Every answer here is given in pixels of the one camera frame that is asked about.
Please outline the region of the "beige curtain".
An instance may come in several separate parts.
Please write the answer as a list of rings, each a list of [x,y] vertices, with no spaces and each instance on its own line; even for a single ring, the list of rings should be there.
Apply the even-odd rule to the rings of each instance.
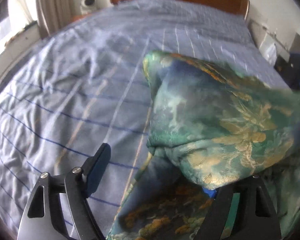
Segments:
[[[46,38],[71,21],[72,0],[36,0],[40,36]]]

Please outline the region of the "light blue checked bedsheet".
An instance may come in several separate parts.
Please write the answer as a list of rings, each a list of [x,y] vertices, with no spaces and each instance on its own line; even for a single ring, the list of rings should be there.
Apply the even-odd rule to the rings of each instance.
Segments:
[[[242,16],[177,0],[131,0],[35,44],[0,82],[0,218],[15,237],[42,172],[82,165],[103,142],[111,160],[88,202],[103,233],[147,157],[152,50],[225,61],[273,87],[285,82]]]

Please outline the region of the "dark blue jacket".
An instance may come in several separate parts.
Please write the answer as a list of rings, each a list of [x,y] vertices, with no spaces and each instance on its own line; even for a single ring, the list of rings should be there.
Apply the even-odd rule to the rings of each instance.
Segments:
[[[300,53],[290,53],[288,61],[278,56],[274,68],[289,88],[300,91]]]

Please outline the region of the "green patterned silk garment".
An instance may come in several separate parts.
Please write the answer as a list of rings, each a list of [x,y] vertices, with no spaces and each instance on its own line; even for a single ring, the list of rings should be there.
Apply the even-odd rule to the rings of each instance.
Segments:
[[[222,62],[164,51],[143,59],[148,157],[108,239],[195,239],[220,187],[259,176],[281,239],[300,225],[300,93]]]

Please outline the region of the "white drawer cabinet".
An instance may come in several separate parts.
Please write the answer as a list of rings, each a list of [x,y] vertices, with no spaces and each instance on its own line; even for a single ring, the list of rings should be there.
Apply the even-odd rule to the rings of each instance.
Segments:
[[[0,45],[0,83],[14,65],[41,39],[37,21],[26,26],[7,44]]]

